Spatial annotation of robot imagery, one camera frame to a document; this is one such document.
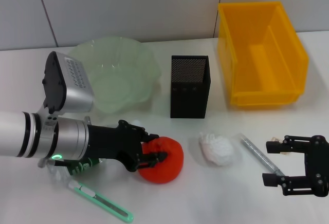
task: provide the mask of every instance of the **yellow storage box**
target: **yellow storage box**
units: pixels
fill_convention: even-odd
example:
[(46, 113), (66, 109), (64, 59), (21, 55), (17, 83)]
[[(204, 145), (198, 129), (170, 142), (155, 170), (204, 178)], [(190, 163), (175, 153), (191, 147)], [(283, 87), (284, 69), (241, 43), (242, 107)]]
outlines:
[(220, 3), (218, 53), (230, 103), (280, 106), (305, 89), (307, 54), (280, 2)]

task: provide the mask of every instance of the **black metal container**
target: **black metal container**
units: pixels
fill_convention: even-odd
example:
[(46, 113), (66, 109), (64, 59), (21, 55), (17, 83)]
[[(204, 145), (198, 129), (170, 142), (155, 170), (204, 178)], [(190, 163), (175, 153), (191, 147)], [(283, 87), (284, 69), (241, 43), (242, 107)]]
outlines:
[(204, 119), (209, 88), (208, 56), (173, 55), (170, 118)]

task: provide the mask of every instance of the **red ball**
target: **red ball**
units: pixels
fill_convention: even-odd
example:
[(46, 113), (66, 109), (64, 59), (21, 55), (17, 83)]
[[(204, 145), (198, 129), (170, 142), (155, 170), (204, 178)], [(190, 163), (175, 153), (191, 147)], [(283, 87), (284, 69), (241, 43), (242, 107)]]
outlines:
[(146, 180), (163, 184), (174, 180), (181, 171), (184, 161), (184, 153), (181, 145), (167, 137), (160, 137), (142, 144), (143, 154), (153, 152), (167, 152), (168, 156), (163, 162), (154, 167), (139, 169), (139, 174)]

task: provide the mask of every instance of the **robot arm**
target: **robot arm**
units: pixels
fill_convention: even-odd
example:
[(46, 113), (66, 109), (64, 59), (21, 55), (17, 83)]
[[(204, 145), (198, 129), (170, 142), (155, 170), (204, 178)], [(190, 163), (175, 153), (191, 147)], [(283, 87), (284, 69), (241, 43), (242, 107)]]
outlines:
[(109, 128), (58, 117), (88, 112), (93, 106), (93, 90), (79, 61), (53, 51), (42, 83), (46, 98), (36, 114), (0, 112), (0, 155), (116, 159), (130, 172), (166, 159), (166, 152), (143, 154), (141, 143), (159, 136), (142, 127), (120, 120), (118, 127)]
[(329, 192), (329, 144), (323, 136), (285, 136), (283, 143), (266, 142), (268, 153), (297, 152), (305, 154), (305, 176), (289, 177), (263, 174), (265, 186), (282, 187), (283, 195), (315, 195)]

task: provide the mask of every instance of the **translucent green bowl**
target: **translucent green bowl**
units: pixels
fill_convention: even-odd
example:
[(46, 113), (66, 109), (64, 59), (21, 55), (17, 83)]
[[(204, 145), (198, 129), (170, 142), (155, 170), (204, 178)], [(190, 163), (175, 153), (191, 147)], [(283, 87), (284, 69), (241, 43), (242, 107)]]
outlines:
[(161, 76), (153, 52), (128, 38), (91, 40), (68, 55), (84, 65), (95, 94), (95, 107), (107, 114), (146, 101)]

